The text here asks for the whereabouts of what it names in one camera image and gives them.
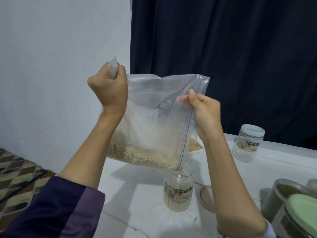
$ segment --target curtain fold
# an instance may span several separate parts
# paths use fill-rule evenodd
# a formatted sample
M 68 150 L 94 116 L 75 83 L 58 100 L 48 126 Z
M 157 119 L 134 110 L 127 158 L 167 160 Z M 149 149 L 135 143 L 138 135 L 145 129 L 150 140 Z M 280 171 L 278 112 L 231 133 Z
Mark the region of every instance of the curtain fold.
M 209 76 L 224 132 L 317 149 L 317 0 L 133 0 L 131 73 Z

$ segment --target printed symbol on bag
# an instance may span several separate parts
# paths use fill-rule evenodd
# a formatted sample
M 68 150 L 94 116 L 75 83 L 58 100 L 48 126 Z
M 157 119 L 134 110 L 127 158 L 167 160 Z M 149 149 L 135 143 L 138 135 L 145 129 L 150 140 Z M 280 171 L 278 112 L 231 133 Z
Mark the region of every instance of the printed symbol on bag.
M 166 101 L 161 102 L 160 107 L 161 108 L 170 108 L 171 107 L 171 101 L 170 100 L 166 100 Z

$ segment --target table surface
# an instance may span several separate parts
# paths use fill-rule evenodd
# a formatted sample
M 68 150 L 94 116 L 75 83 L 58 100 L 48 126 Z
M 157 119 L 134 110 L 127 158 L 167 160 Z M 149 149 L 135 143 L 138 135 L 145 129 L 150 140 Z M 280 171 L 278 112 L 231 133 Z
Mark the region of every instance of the table surface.
M 225 136 L 232 148 L 236 136 Z M 190 157 L 196 164 L 194 192 L 183 212 L 173 212 L 164 204 L 163 170 L 106 159 L 98 188 L 106 199 L 95 237 L 215 237 L 215 214 L 198 200 L 202 185 L 210 185 L 206 153 L 202 149 L 190 152 Z M 264 141 L 253 162 L 235 162 L 258 207 L 276 179 L 303 185 L 317 179 L 316 150 Z

